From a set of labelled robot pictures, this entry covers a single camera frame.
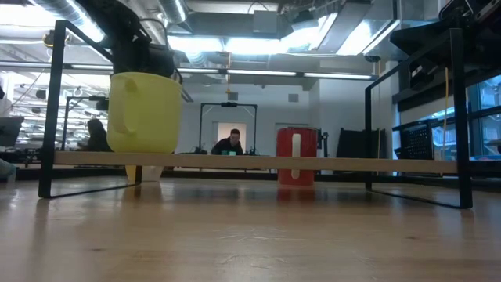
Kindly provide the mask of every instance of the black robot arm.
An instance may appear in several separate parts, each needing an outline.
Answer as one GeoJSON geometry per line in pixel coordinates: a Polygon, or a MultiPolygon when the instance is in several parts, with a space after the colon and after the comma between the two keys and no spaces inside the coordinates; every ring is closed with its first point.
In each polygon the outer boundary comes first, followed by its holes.
{"type": "Polygon", "coordinates": [[[76,0],[103,30],[103,47],[110,48],[114,73],[136,71],[171,77],[172,52],[166,45],[151,44],[139,17],[118,0],[76,0]]]}

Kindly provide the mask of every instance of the person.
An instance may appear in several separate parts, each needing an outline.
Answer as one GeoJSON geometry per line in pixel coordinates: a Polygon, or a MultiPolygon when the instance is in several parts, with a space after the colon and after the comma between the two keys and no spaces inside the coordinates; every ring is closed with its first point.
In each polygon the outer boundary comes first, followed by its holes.
{"type": "Polygon", "coordinates": [[[106,130],[103,123],[99,119],[92,119],[87,122],[88,139],[87,146],[83,146],[82,150],[91,152],[112,152],[108,142],[106,141],[106,130]]]}
{"type": "Polygon", "coordinates": [[[232,129],[228,138],[219,140],[212,148],[211,154],[223,154],[222,152],[235,152],[236,155],[243,155],[242,145],[240,144],[240,131],[232,129]]]}

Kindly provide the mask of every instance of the black metal stand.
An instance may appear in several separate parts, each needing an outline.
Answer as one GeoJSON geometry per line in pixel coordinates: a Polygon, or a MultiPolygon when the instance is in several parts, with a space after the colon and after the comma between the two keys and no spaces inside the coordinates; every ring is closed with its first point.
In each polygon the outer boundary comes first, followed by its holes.
{"type": "Polygon", "coordinates": [[[452,61],[452,77],[454,89],[454,112],[456,113],[456,144],[457,144],[457,171],[459,175],[459,191],[460,203],[448,204],[433,200],[423,199],[420,197],[412,197],[400,194],[394,194],[372,189],[372,175],[370,172],[366,178],[366,191],[372,193],[381,193],[392,197],[400,197],[408,200],[421,201],[430,204],[436,204],[449,208],[472,208],[472,191],[470,177],[470,160],[468,151],[468,122],[467,122],[467,103],[466,103],[466,85],[464,74],[464,50],[463,50],[463,31],[459,28],[452,28],[441,34],[432,43],[423,47],[420,51],[414,53],[407,60],[401,62],[397,67],[389,70],[386,74],[377,79],[374,83],[366,88],[366,149],[367,157],[371,158],[371,130],[372,130],[372,105],[371,94],[372,89],[400,70],[407,68],[412,62],[425,56],[430,51],[436,49],[443,44],[450,44],[451,61],[452,61]]]}
{"type": "MultiPolygon", "coordinates": [[[[94,193],[99,191],[107,191],[125,188],[129,186],[139,185],[142,181],[142,167],[136,167],[136,177],[134,184],[101,188],[97,190],[88,190],[77,193],[66,193],[60,195],[51,195],[52,178],[54,174],[54,152],[56,150],[56,130],[57,116],[59,112],[59,94],[61,92],[61,77],[63,76],[63,58],[64,58],[64,42],[66,40],[67,29],[78,36],[84,42],[93,47],[99,54],[103,55],[110,62],[113,62],[113,57],[99,44],[87,37],[82,31],[75,27],[67,20],[57,20],[54,31],[54,48],[52,51],[52,63],[50,70],[49,82],[49,97],[47,99],[47,115],[45,119],[44,141],[41,148],[41,170],[40,179],[38,182],[38,196],[42,198],[56,198],[82,195],[84,193],[94,193]]],[[[65,114],[65,128],[67,125],[67,111],[65,114]]]]}
{"type": "MultiPolygon", "coordinates": [[[[205,106],[221,106],[224,103],[201,103],[200,105],[200,127],[198,128],[198,147],[202,149],[202,122],[204,121],[204,107],[205,106]]],[[[237,107],[253,107],[254,108],[254,149],[256,149],[256,131],[258,128],[258,105],[256,104],[239,104],[235,103],[237,107]]]]}

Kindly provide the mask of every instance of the wooden board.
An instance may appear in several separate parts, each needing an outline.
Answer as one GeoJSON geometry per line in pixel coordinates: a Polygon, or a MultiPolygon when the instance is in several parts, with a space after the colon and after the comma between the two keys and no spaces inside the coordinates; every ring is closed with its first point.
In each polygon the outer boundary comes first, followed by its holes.
{"type": "Polygon", "coordinates": [[[157,165],[186,168],[285,168],[356,172],[456,173],[454,161],[320,157],[258,157],[188,154],[55,152],[60,165],[157,165]]]}

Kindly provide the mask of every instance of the red mug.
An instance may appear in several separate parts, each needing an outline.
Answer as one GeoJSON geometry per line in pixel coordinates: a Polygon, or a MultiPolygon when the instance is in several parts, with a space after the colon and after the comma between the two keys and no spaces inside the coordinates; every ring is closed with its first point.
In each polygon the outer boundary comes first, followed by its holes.
{"type": "MultiPolygon", "coordinates": [[[[277,157],[316,157],[316,128],[283,128],[276,138],[277,157]]],[[[282,185],[311,186],[315,182],[315,171],[279,169],[279,183],[282,185]]]]}

